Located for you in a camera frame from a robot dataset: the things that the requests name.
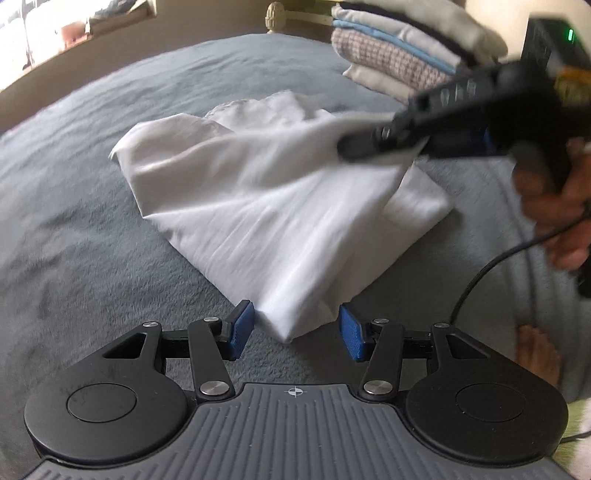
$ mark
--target gray blanket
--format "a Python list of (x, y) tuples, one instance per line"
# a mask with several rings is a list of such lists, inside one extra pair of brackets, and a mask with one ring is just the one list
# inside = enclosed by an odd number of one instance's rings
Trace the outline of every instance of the gray blanket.
[[(329, 45), (282, 35), (231, 38), (163, 54), (98, 80), (0, 137), (0, 478), (37, 461), (22, 421), (41, 381), (138, 323), (181, 329), (228, 301), (141, 219), (111, 148), (137, 122), (291, 89), (329, 111), (394, 111), (394, 100), (341, 74)], [(413, 328), (445, 319), (470, 278), (531, 235), (509, 182), (511, 163), (422, 161), (457, 209), (416, 243), (355, 303), (368, 316)], [(533, 323), (565, 356), (568, 400), (591, 394), (591, 307), (568, 275), (529, 252), (498, 267), (474, 291), (458, 326), (506, 355), (514, 326)], [(255, 331), (228, 365), (244, 381), (352, 382), (336, 325), (280, 345)], [(169, 375), (192, 388), (189, 366)]]

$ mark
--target black cable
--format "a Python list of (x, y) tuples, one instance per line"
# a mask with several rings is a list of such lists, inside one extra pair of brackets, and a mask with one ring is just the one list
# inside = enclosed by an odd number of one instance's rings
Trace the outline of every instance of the black cable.
[(578, 433), (577, 435), (571, 435), (570, 437), (564, 437), (560, 441), (560, 444), (576, 442), (577, 440), (588, 439), (590, 437), (591, 437), (591, 430), (588, 430), (586, 432)]
[(451, 325), (456, 323), (457, 316), (460, 313), (460, 310), (462, 309), (464, 302), (466, 301), (466, 299), (468, 298), (468, 296), (470, 295), (472, 290), (474, 290), (474, 288), (476, 287), (476, 285), (478, 285), (480, 280), (482, 280), (484, 278), (484, 276), (488, 272), (490, 272), (493, 268), (495, 268), (499, 263), (501, 263), (504, 260), (507, 260), (508, 258), (513, 257), (513, 255), (517, 255), (518, 253), (520, 253), (524, 250), (528, 250), (531, 247), (535, 247), (536, 245), (543, 244), (544, 242), (547, 242), (548, 240), (553, 239), (555, 236), (559, 236), (559, 235), (565, 233), (566, 231), (570, 230), (571, 228), (577, 226), (578, 224), (580, 224), (590, 218), (591, 218), (591, 202), (585, 202), (583, 214), (578, 219), (576, 219), (574, 222), (569, 223), (568, 225), (566, 225), (554, 232), (547, 233), (546, 235), (541, 235), (541, 236), (536, 237), (532, 240), (529, 240), (527, 242), (519, 244), (516, 247), (513, 247), (513, 248), (507, 250), (506, 252), (502, 253), (501, 255), (499, 255), (498, 257), (496, 257), (495, 259), (493, 259), (489, 263), (487, 263), (485, 265), (485, 267), (482, 270), (480, 270), (477, 273), (477, 275), (472, 279), (472, 281), (468, 284), (468, 286), (466, 287), (466, 289), (464, 290), (464, 292), (462, 293), (462, 295), (458, 299), (456, 306), (454, 306), (454, 308), (453, 308), (452, 315), (450, 316), (450, 319), (449, 319), (449, 323)]

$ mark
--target blue towel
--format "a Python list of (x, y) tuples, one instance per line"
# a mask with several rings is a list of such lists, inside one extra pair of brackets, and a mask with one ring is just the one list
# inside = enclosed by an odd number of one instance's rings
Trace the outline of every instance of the blue towel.
[(419, 48), (411, 45), (410, 43), (406, 43), (404, 40), (400, 40), (398, 37), (394, 37), (388, 33), (382, 32), (381, 30), (377, 30), (373, 27), (368, 27), (367, 25), (362, 25), (359, 23), (354, 22), (347, 22), (345, 20), (333, 20), (333, 26), (335, 28), (353, 28), (361, 33), (369, 35), (370, 37), (377, 38), (378, 40), (387, 41), (397, 47), (403, 48), (409, 53), (412, 53), (416, 58), (421, 59), (422, 61), (427, 62), (429, 65), (434, 66), (435, 68), (441, 70), (448, 75), (455, 75), (456, 68), (452, 65), (449, 65), (439, 59), (435, 59), (428, 53), (420, 50)]

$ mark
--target white cloth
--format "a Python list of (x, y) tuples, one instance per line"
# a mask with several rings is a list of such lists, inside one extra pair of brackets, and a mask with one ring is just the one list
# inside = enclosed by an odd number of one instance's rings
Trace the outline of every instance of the white cloth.
[(383, 93), (399, 102), (408, 105), (408, 99), (417, 94), (417, 91), (409, 85), (401, 82), (390, 75), (375, 70), (365, 65), (352, 63), (351, 66), (343, 72), (343, 75), (353, 80), (355, 83), (363, 85), (370, 90)]
[(441, 60), (443, 63), (447, 63), (453, 67), (457, 67), (462, 63), (460, 56), (450, 51), (442, 43), (427, 35), (424, 31), (400, 20), (382, 17), (381, 15), (371, 14), (362, 10), (345, 10), (339, 4), (332, 8), (332, 16), (337, 20), (367, 25), (368, 27), (393, 35), (431, 55), (433, 58)]
[(491, 57), (507, 55), (507, 44), (497, 32), (480, 25), (466, 10), (449, 0), (351, 1), (399, 12), (421, 22), (455, 41), (463, 49), (471, 51), (480, 63), (487, 63)]
[(142, 217), (282, 342), (334, 321), (452, 208), (414, 151), (339, 160), (343, 134), (387, 116), (308, 104), (281, 92), (141, 123), (111, 153)]

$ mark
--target black circular pad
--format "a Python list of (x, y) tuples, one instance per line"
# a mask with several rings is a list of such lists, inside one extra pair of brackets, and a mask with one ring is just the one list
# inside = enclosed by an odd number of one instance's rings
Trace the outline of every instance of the black circular pad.
[(460, 410), (472, 418), (489, 422), (517, 418), (525, 408), (525, 398), (504, 385), (481, 383), (463, 388), (456, 395)]
[(137, 398), (130, 388), (113, 383), (97, 383), (76, 390), (68, 398), (68, 411), (77, 419), (106, 423), (132, 411)]
[(42, 455), (113, 465), (155, 451), (181, 429), (187, 397), (151, 358), (89, 358), (41, 385), (25, 405)]
[(568, 418), (554, 387), (500, 356), (447, 359), (410, 389), (404, 410), (425, 444), (476, 465), (551, 455)]

